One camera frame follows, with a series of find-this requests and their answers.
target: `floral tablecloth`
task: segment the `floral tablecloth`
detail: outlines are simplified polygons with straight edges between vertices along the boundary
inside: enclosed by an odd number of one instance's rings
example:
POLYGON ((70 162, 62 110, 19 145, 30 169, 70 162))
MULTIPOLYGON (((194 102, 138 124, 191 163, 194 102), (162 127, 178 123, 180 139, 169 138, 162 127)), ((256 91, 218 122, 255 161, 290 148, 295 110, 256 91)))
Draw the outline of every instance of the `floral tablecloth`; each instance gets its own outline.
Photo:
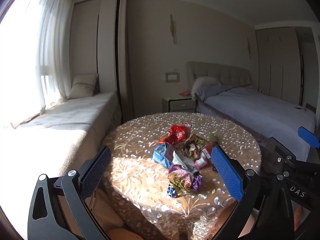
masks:
POLYGON ((119 126, 103 142, 112 153, 103 182, 116 212, 145 240, 178 240, 179 234, 206 240, 222 210, 235 201, 210 166, 200 171, 204 182, 196 194, 179 198, 167 195, 168 169, 155 163, 152 154, 170 126, 182 122, 192 124, 191 134, 206 139, 213 132, 229 157, 245 169, 260 169, 257 142, 246 130, 225 119, 196 113, 164 113, 119 126))

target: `headboard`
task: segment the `headboard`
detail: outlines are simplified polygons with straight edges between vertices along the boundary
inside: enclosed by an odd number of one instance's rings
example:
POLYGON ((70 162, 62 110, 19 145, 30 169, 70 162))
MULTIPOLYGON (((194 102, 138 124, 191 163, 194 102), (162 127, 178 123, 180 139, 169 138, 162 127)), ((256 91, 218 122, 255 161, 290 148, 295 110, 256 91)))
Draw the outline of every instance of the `headboard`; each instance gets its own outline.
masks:
POLYGON ((223 85, 242 86, 251 84, 247 69, 216 63, 190 61, 187 63, 190 90, 198 77, 214 77, 223 85))

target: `trash pile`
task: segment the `trash pile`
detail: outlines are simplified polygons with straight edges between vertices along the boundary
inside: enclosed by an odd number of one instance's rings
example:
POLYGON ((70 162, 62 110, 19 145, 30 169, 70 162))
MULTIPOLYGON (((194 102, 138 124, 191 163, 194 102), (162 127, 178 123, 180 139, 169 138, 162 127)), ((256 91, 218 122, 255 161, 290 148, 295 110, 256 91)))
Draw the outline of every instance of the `trash pile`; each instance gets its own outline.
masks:
POLYGON ((169 135, 159 139, 153 152, 152 159, 169 169, 167 193, 170 197, 198 191, 203 181, 199 170, 204 166, 212 165, 213 171, 217 171, 211 162, 211 151, 218 145, 216 137, 212 133, 208 135, 209 140, 196 134, 190 136, 190 129, 188 123, 172 125, 169 135))

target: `nightstand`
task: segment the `nightstand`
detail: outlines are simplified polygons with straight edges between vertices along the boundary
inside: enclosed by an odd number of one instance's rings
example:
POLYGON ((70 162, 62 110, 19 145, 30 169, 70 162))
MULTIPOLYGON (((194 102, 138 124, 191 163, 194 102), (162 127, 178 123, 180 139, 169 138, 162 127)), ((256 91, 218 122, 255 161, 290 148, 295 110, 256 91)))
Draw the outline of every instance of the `nightstand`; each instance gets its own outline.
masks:
POLYGON ((194 113, 196 109, 196 102, 191 97, 167 97, 162 98, 162 112, 186 112, 194 113))

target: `closet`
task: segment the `closet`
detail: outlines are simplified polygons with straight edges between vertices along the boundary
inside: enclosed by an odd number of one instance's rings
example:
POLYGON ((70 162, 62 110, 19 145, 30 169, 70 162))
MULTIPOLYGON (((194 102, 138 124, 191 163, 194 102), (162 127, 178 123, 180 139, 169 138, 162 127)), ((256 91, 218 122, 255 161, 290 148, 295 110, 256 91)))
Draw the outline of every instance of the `closet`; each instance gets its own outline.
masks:
POLYGON ((299 104, 301 64, 294 27, 256 31, 259 90, 264 95, 299 104))

